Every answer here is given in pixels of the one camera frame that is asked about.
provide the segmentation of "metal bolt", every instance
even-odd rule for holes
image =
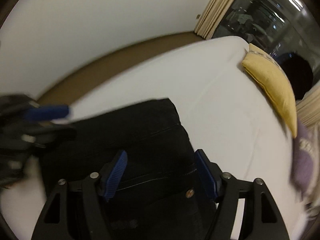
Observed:
[[[229,172],[224,172],[222,173],[222,177],[224,177],[225,179],[230,179],[232,175]]]
[[[189,189],[186,192],[186,198],[191,198],[195,194],[195,191],[193,189]]]
[[[67,182],[67,181],[66,181],[65,179],[60,179],[60,180],[58,181],[58,184],[59,184],[60,186],[62,186],[62,185],[64,185],[66,182]]]
[[[262,185],[262,184],[264,183],[264,181],[263,181],[262,179],[260,179],[260,178],[256,178],[256,179],[255,179],[255,182],[256,182],[257,184],[259,184],[259,185]]]
[[[97,172],[93,172],[90,174],[91,179],[96,179],[97,177],[99,177],[99,173],[97,173]]]

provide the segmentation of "pillowcase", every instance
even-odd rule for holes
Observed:
[[[297,136],[297,111],[294,93],[287,76],[278,63],[262,49],[249,44],[249,52],[242,61],[244,69],[263,88],[275,110]]]
[[[319,152],[312,133],[298,119],[298,134],[293,140],[292,181],[302,197],[313,193],[319,174]]]
[[[312,141],[313,141],[313,149],[314,149],[314,167],[317,169],[317,178],[316,178],[316,185],[311,193],[311,195],[308,198],[308,202],[311,203],[310,210],[316,208],[317,211],[318,207],[320,207],[320,123],[317,123],[313,126],[311,129],[311,135],[312,135]]]

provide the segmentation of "window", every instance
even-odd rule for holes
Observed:
[[[320,80],[320,27],[302,0],[235,0],[213,38],[236,35],[273,58],[295,52]]]

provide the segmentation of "beige curtain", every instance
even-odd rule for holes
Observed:
[[[297,104],[297,114],[308,128],[320,122],[320,86],[313,87]]]
[[[204,39],[211,39],[220,21],[234,0],[210,0],[194,32]]]

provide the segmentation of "dark hair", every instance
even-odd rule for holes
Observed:
[[[280,66],[291,83],[296,100],[303,99],[305,93],[312,88],[313,81],[313,73],[308,61],[295,53],[289,53]]]

